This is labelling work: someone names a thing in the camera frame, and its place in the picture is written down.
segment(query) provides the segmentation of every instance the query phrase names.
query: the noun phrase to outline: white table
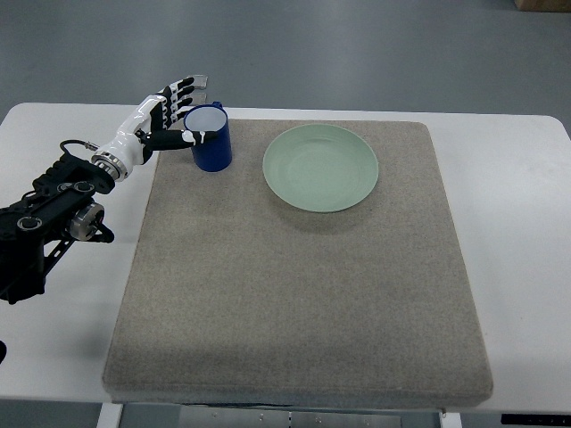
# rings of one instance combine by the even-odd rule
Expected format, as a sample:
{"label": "white table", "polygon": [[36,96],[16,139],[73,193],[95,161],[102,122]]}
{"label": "white table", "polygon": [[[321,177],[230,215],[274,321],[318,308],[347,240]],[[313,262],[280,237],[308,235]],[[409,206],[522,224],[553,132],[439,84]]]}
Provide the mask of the white table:
{"label": "white table", "polygon": [[[14,107],[0,127],[0,206],[31,189],[32,180],[59,159],[62,140],[104,144],[132,109],[39,103]],[[571,141],[557,120],[257,109],[228,109],[228,114],[235,119],[425,123],[494,380],[492,397],[472,410],[571,411]],[[0,365],[0,398],[110,400],[100,378],[155,161],[137,168],[109,195],[96,196],[115,232],[114,243],[74,244],[49,274],[45,295],[14,306],[0,302],[0,339],[8,346]]]}

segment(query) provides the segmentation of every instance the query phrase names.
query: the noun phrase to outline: gray felt mat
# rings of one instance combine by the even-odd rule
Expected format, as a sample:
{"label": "gray felt mat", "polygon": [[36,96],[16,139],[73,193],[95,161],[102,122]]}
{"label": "gray felt mat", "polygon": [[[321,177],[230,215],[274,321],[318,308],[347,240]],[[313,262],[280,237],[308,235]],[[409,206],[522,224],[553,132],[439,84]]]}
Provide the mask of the gray felt mat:
{"label": "gray felt mat", "polygon": [[473,406],[492,393],[426,127],[336,121],[379,160],[367,199],[298,210],[268,144],[300,121],[232,120],[233,163],[164,152],[103,375],[116,401]]}

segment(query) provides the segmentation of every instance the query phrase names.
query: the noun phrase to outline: blue mug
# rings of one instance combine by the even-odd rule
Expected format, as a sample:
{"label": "blue mug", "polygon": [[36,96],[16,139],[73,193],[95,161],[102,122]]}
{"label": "blue mug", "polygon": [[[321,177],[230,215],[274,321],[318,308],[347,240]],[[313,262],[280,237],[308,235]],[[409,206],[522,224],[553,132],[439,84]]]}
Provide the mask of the blue mug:
{"label": "blue mug", "polygon": [[232,161],[230,146],[230,130],[228,115],[222,104],[215,101],[212,104],[198,105],[185,115],[185,128],[189,131],[215,131],[216,136],[207,139],[203,144],[191,147],[194,162],[198,168],[208,172],[218,172],[227,167]]}

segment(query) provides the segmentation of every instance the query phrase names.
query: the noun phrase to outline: plate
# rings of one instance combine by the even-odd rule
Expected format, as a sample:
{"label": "plate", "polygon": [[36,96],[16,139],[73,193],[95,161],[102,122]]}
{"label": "plate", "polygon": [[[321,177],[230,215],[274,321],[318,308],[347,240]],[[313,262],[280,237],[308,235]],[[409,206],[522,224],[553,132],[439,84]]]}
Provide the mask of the plate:
{"label": "plate", "polygon": [[370,146],[328,124],[291,128],[268,146],[262,165],[269,188],[302,210],[335,212],[365,199],[378,180]]}

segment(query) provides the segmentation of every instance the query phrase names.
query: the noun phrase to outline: floor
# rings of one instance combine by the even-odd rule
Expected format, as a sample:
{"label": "floor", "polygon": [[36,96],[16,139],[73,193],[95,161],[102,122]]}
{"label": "floor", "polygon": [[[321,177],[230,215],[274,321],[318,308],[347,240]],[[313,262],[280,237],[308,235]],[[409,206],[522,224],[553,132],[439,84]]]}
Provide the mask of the floor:
{"label": "floor", "polygon": [[[571,134],[569,40],[571,13],[512,0],[0,0],[0,119],[28,102],[138,104],[195,73],[230,107],[550,115]],[[98,412],[5,400],[0,426],[95,427]],[[175,413],[127,407],[121,427],[197,426]]]}

